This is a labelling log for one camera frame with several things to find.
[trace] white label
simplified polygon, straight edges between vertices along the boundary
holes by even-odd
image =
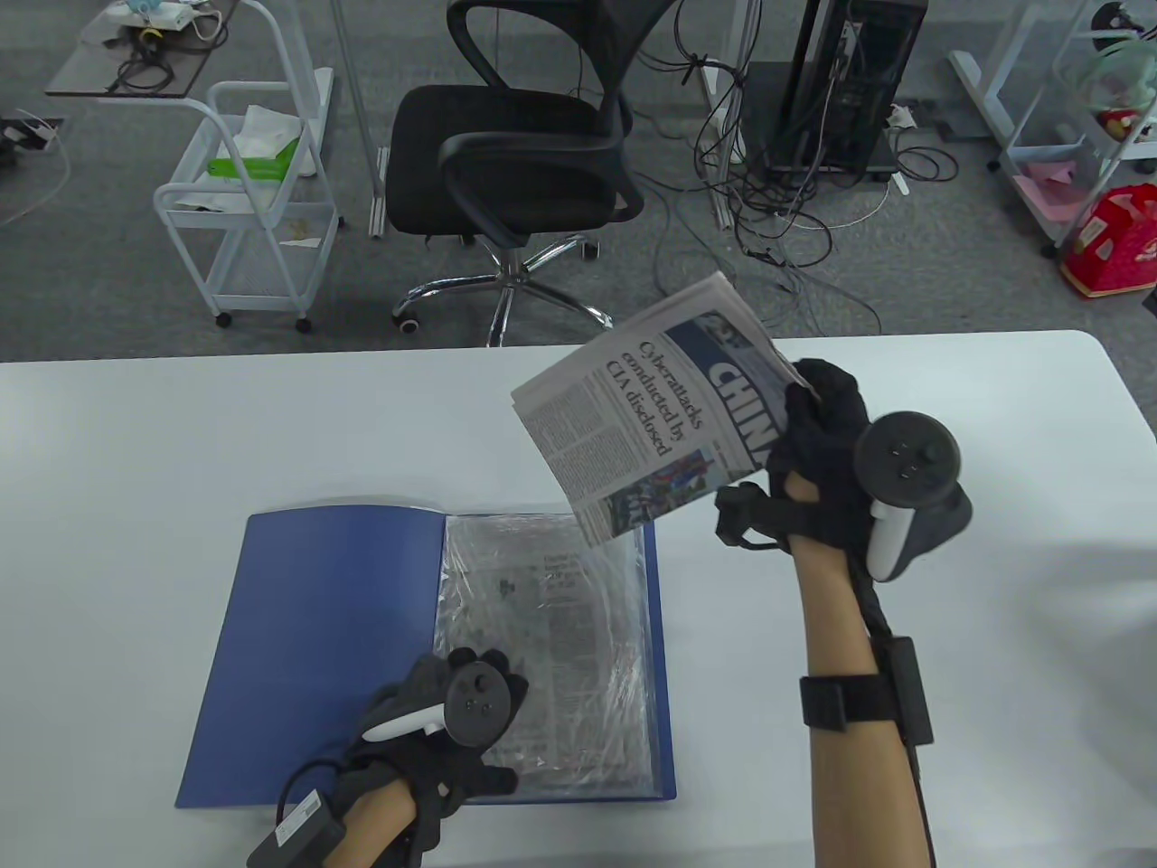
[[[281,825],[273,830],[273,833],[278,837],[278,846],[283,847],[285,843],[293,838],[294,832],[305,825],[305,821],[312,817],[320,807],[322,797],[317,794],[316,789],[302,799],[301,804],[293,809],[293,814],[286,817],[281,822]]]
[[[1081,230],[1081,235],[1077,237],[1077,241],[1083,247],[1089,247],[1097,240],[1097,236],[1100,235],[1103,231],[1105,231],[1107,228],[1108,223],[1106,223],[1100,218],[1093,218],[1088,223],[1085,223],[1085,228]]]

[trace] forearm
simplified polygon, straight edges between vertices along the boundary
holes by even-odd
[[[811,676],[875,675],[843,552],[790,538]],[[812,826],[818,868],[927,868],[928,843],[896,723],[811,730]]]
[[[346,815],[346,837],[325,860],[325,868],[373,868],[417,816],[405,781],[367,793]]]

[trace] pink paper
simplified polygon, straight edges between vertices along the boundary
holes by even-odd
[[[1029,177],[1038,183],[1049,181],[1054,184],[1071,184],[1077,172],[1077,164],[1073,160],[1063,163],[1029,163],[1024,168]]]
[[[1024,175],[1014,175],[1012,181],[1040,213],[1054,223],[1068,223],[1076,218],[1089,194],[1088,190],[1075,187],[1071,183],[1036,181]]]

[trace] chair caster wheel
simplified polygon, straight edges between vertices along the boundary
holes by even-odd
[[[390,318],[393,319],[393,324],[403,334],[417,334],[418,330],[422,328],[421,321],[413,314],[403,314]]]

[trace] computer tower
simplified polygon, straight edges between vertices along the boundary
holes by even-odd
[[[825,167],[862,174],[887,120],[928,1],[828,0],[810,52],[818,8],[819,0],[808,5],[779,126],[799,130],[809,153],[823,147]]]

